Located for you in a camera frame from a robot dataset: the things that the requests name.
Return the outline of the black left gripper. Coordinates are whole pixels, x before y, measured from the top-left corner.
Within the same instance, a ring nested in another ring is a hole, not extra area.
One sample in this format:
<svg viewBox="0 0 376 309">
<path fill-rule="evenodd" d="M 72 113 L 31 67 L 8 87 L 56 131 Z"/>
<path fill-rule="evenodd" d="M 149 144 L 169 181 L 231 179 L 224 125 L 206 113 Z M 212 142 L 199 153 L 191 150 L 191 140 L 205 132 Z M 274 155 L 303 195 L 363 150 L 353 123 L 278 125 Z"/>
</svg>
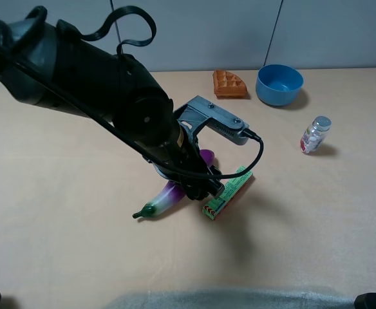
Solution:
<svg viewBox="0 0 376 309">
<path fill-rule="evenodd" d="M 221 171 L 211 165 L 207 167 L 200 156 L 199 147 L 190 143 L 185 129 L 181 125 L 144 125 L 142 130 L 142 148 L 148 155 L 148 162 L 157 159 L 161 165 L 154 164 L 163 177 L 180 184 L 190 200 L 202 201 L 210 194 L 218 197 L 224 191 L 221 178 L 206 180 L 184 176 L 173 171 L 175 168 L 192 173 L 221 176 Z"/>
</svg>

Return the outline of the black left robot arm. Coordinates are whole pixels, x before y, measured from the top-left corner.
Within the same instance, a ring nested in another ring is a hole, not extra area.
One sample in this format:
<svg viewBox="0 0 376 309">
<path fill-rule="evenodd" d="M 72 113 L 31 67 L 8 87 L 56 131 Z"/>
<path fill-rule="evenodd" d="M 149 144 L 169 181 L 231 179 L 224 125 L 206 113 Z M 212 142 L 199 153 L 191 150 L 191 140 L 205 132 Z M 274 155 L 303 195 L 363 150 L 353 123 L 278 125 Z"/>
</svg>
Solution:
<svg viewBox="0 0 376 309">
<path fill-rule="evenodd" d="M 180 184 L 190 199 L 217 195 L 222 185 L 215 169 L 200 156 L 153 76 L 132 55 L 93 45 L 131 14 L 156 32 L 152 17 L 135 6 L 114 10 L 88 35 L 66 21 L 48 24 L 43 6 L 16 23 L 0 20 L 0 83 L 19 102 L 98 122 Z"/>
</svg>

